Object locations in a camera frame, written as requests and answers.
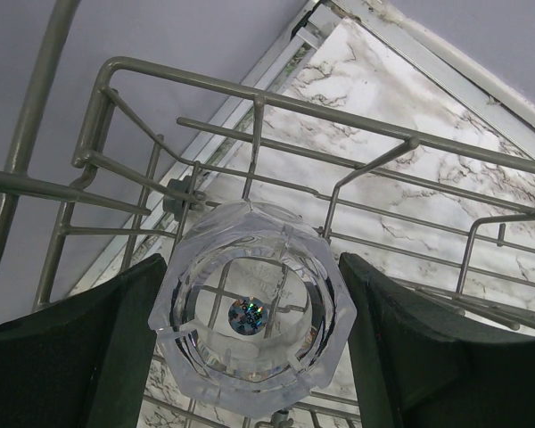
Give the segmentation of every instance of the iridescent sticker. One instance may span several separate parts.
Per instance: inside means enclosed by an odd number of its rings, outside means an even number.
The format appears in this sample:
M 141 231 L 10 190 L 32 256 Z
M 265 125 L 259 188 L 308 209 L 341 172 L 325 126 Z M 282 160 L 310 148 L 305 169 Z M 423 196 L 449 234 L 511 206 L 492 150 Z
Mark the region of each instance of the iridescent sticker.
M 232 303 L 228 319 L 235 332 L 244 336 L 259 333 L 268 322 L 268 311 L 255 297 L 244 297 Z

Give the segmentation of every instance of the transparent plastic object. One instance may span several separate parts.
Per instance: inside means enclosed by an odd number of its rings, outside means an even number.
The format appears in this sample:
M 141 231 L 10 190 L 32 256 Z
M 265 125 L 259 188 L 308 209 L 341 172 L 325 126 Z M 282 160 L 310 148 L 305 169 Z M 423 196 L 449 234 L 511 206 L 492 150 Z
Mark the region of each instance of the transparent plastic object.
M 183 394 L 260 418 L 328 386 L 356 314 L 323 238 L 238 201 L 178 244 L 149 325 Z

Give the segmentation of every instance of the round shiny sticker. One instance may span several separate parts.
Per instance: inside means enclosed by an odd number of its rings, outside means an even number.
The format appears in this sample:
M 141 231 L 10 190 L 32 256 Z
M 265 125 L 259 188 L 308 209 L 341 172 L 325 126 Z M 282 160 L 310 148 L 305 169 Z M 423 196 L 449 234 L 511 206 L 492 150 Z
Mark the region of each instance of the round shiny sticker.
M 268 322 L 268 311 L 255 297 L 244 297 L 232 303 L 228 319 L 235 332 L 244 336 L 259 333 Z

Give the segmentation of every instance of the metal wire rack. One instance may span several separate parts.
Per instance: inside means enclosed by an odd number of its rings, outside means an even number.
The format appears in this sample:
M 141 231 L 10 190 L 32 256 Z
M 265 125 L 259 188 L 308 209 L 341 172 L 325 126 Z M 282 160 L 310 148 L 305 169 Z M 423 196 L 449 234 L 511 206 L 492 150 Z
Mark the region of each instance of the metal wire rack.
M 101 67 L 97 75 L 81 132 L 77 141 L 74 156 L 71 161 L 73 167 L 83 169 L 81 177 L 67 186 L 47 183 L 27 177 L 26 173 L 34 148 L 34 143 L 36 141 L 37 130 L 45 108 L 46 99 L 54 79 L 54 73 L 57 64 L 60 60 L 63 41 L 65 40 L 65 36 L 68 34 L 71 18 L 78 6 L 78 3 L 79 0 L 62 0 L 56 3 L 52 19 L 50 20 L 45 34 L 44 43 L 37 59 L 37 66 L 32 74 L 29 89 L 24 104 L 22 105 L 21 115 L 18 121 L 18 126 L 14 132 L 6 168 L 4 171 L 0 171 L 0 260 L 4 253 L 4 247 L 6 240 L 8 239 L 9 229 L 16 211 L 17 202 L 21 195 L 61 202 L 49 249 L 46 254 L 45 265 L 39 280 L 33 307 L 34 310 L 39 310 L 44 306 L 51 304 L 50 299 L 52 288 L 54 286 L 56 272 L 60 263 L 63 246 L 67 236 L 128 236 L 128 242 L 121 263 L 122 269 L 128 268 L 133 259 L 133 254 L 137 244 L 136 240 L 139 235 L 156 235 L 171 238 L 174 239 L 176 245 L 176 243 L 183 237 L 186 220 L 191 207 L 199 205 L 208 205 L 214 207 L 218 205 L 217 202 L 202 198 L 202 193 L 197 192 L 199 175 L 203 172 L 211 171 L 214 173 L 228 174 L 245 178 L 243 193 L 239 195 L 242 198 L 249 197 L 251 186 L 254 182 L 264 182 L 271 185 L 293 189 L 298 192 L 311 194 L 314 198 L 329 202 L 325 223 L 320 225 L 320 227 L 317 229 L 324 238 L 347 240 L 353 243 L 359 243 L 386 251 L 394 251 L 412 258 L 424 259 L 433 263 L 459 269 L 459 279 L 456 289 L 453 292 L 441 290 L 425 284 L 405 281 L 402 279 L 395 278 L 395 280 L 409 289 L 421 293 L 425 298 L 432 300 L 445 308 L 456 311 L 457 313 L 464 314 L 466 311 L 468 311 L 478 316 L 485 317 L 496 323 L 500 323 L 501 325 L 505 325 L 513 330 L 519 329 L 520 325 L 526 325 L 532 329 L 535 329 L 535 311 L 520 309 L 510 305 L 497 303 L 495 301 L 469 296 L 463 293 L 465 276 L 468 271 L 535 288 L 535 282 L 527 279 L 519 279 L 512 276 L 502 275 L 498 272 L 492 272 L 476 267 L 469 267 L 473 244 L 476 238 L 489 243 L 495 243 L 498 247 L 506 246 L 518 251 L 526 251 L 528 253 L 535 254 L 535 248 L 516 243 L 510 243 L 504 239 L 506 224 L 510 222 L 535 221 L 535 209 L 519 203 L 490 197 L 481 193 L 468 191 L 451 185 L 444 185 L 438 182 L 419 177 L 413 177 L 382 168 L 382 166 L 389 161 L 393 161 L 404 153 L 415 150 L 415 148 L 420 145 L 532 174 L 535 174 L 535 160 L 526 160 L 498 152 L 492 152 L 479 147 L 449 140 L 447 138 L 428 135 L 378 120 L 359 117 L 343 111 L 337 111 L 319 105 L 305 103 L 303 101 L 298 101 L 290 97 L 270 93 L 268 91 L 253 87 L 238 85 L 156 63 L 145 62 L 127 57 L 116 57 L 108 60 Z M 196 86 L 224 95 L 231 95 L 244 100 L 252 101 L 252 134 L 247 134 L 241 130 L 223 128 L 216 125 L 203 123 L 193 119 L 177 119 L 177 123 L 179 125 L 251 144 L 251 159 L 247 172 L 220 167 L 212 163 L 202 163 L 197 160 L 186 159 L 179 156 L 165 143 L 164 137 L 150 129 L 148 125 L 134 112 L 134 110 L 121 98 L 118 91 L 111 87 L 111 78 L 115 72 L 119 70 L 128 70 L 134 73 L 140 73 L 154 78 L 166 79 L 189 86 Z M 392 137 L 400 140 L 401 143 L 399 146 L 386 152 L 377 159 L 364 164 L 358 161 L 310 150 L 293 144 L 287 144 L 285 142 L 268 139 L 262 136 L 263 115 L 267 106 L 285 109 L 287 111 L 294 111 L 309 115 L 314 118 L 330 120 L 337 124 L 362 129 L 382 136 Z M 107 136 L 108 129 L 111 125 L 112 114 L 116 108 L 121 110 L 133 123 L 143 130 L 148 139 L 152 141 L 152 154 L 144 175 L 116 162 L 115 160 L 108 158 L 103 154 L 105 137 Z M 351 172 L 347 174 L 345 178 L 336 183 L 331 195 L 321 194 L 318 190 L 305 185 L 299 185 L 272 177 L 263 177 L 256 174 L 256 166 L 258 165 L 259 159 L 259 148 L 262 146 L 276 151 L 287 152 L 293 155 L 310 158 L 312 160 L 341 166 L 346 169 L 351 169 Z M 182 163 L 187 167 L 192 167 L 192 173 L 190 174 L 187 187 L 184 191 L 167 187 L 154 180 L 156 165 L 163 152 L 172 157 L 176 162 Z M 138 203 L 133 205 L 87 192 L 87 188 L 94 182 L 96 173 L 99 169 L 110 171 L 128 180 L 138 183 L 142 187 Z M 367 173 L 375 174 L 380 177 L 387 177 L 392 180 L 398 180 L 411 185 L 421 186 L 422 188 L 431 189 L 442 193 L 457 195 L 468 200 L 483 202 L 495 207 L 512 210 L 518 214 L 491 218 L 479 218 L 472 224 L 470 230 L 466 231 L 387 210 L 379 210 L 377 208 L 346 201 L 340 198 L 340 191 L 344 185 Z M 143 217 L 151 214 L 151 211 L 146 207 L 147 199 L 151 191 L 161 193 L 169 201 L 172 200 L 180 203 L 179 206 L 181 209 L 177 213 L 177 230 L 175 233 L 170 233 L 160 229 L 141 228 Z M 132 227 L 115 229 L 72 226 L 71 218 L 76 203 L 91 204 L 107 209 L 120 210 L 129 213 L 134 216 Z M 382 243 L 371 242 L 355 236 L 335 233 L 332 230 L 332 225 L 333 214 L 335 213 L 337 205 L 345 205 L 353 209 L 372 212 L 374 214 L 379 214 L 389 218 L 396 218 L 405 222 L 426 226 L 449 234 L 467 236 L 467 244 L 465 247 L 463 261 L 462 263 L 456 263 L 445 259 L 438 259 L 432 256 L 403 250 Z M 496 238 L 477 234 L 478 227 L 487 223 L 500 224 L 499 234 Z M 229 293 L 222 290 L 221 287 L 218 289 L 210 289 L 210 291 L 215 292 L 218 296 L 229 295 Z M 279 308 L 278 310 L 302 310 L 302 308 L 285 307 Z M 162 357 L 159 355 L 155 355 L 154 359 L 161 363 L 163 362 Z M 341 402 L 351 406 L 357 405 L 357 402 L 351 399 L 334 397 L 315 392 L 312 395 L 313 397 L 319 399 Z M 167 408 L 168 410 L 171 410 L 180 416 L 184 416 L 188 421 L 194 420 L 195 422 L 213 427 L 224 426 L 215 421 L 211 421 L 202 416 L 196 415 L 194 413 L 194 401 L 190 403 L 188 409 L 183 409 L 148 395 L 145 396 L 144 399 L 157 406 Z M 354 423 L 360 421 L 360 416 L 355 413 L 335 410 L 329 407 L 316 406 L 308 403 L 297 403 L 294 405 L 294 407 L 310 412 L 313 425 L 316 428 L 321 426 L 318 422 L 317 415 L 329 415 L 344 419 L 349 427 L 355 426 Z M 274 426 L 274 424 L 279 424 L 278 426 L 290 426 L 289 421 L 286 421 L 285 418 L 276 420 L 275 422 L 272 419 L 272 422 L 272 424 L 258 422 L 256 426 Z M 246 418 L 243 422 L 243 427 L 250 426 L 250 424 L 251 421 Z

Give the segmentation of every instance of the marble surface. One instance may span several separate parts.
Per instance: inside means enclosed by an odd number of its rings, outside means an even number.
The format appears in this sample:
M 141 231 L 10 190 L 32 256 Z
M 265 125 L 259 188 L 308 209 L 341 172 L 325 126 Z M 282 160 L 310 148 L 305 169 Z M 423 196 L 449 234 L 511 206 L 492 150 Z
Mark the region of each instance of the marble surface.
M 350 20 L 343 21 L 335 29 L 285 94 L 496 152 L 525 157 L 523 150 L 487 127 L 466 107 Z M 272 108 L 265 115 L 264 136 L 365 162 L 399 144 L 399 141 L 388 137 Z M 247 170 L 250 157 L 251 145 L 241 144 L 227 166 Z M 535 176 L 477 160 L 419 147 L 386 168 L 535 207 Z M 345 168 L 265 147 L 260 149 L 257 168 L 260 175 L 307 185 L 326 195 L 330 195 L 334 184 L 349 172 Z M 206 193 L 213 201 L 225 202 L 241 194 L 242 188 L 243 180 L 240 178 L 218 176 L 208 185 Z M 346 185 L 341 198 L 461 230 L 468 230 L 477 218 L 511 213 L 374 175 L 360 177 Z M 274 202 L 302 215 L 314 227 L 325 222 L 328 202 L 310 194 L 254 182 L 251 199 Z M 497 225 L 483 226 L 480 234 L 496 237 L 497 230 Z M 343 205 L 339 205 L 336 211 L 333 231 L 456 263 L 461 262 L 465 247 L 464 236 Z M 535 248 L 535 222 L 508 226 L 506 239 Z M 344 251 L 356 252 L 389 276 L 447 290 L 456 287 L 458 269 L 454 267 L 338 238 L 332 240 L 332 249 L 336 257 Z M 535 282 L 534 254 L 498 248 L 495 244 L 479 240 L 474 246 L 470 266 Z M 535 310 L 535 289 L 526 285 L 470 272 L 465 292 Z M 522 331 L 535 333 L 525 328 Z M 331 386 L 324 392 L 355 399 L 348 349 L 343 352 Z M 169 370 L 157 361 L 152 363 L 147 393 L 182 408 L 188 406 L 188 399 L 178 393 Z M 306 401 L 358 412 L 348 405 L 322 403 L 317 399 Z M 198 405 L 196 413 L 226 426 L 241 426 L 243 421 L 240 416 L 204 405 Z M 294 426 L 313 426 L 308 412 L 295 410 L 292 417 L 296 420 Z M 166 409 L 144 403 L 139 426 L 182 426 L 183 421 Z M 325 427 L 348 426 L 345 421 L 326 416 L 322 416 L 319 422 Z

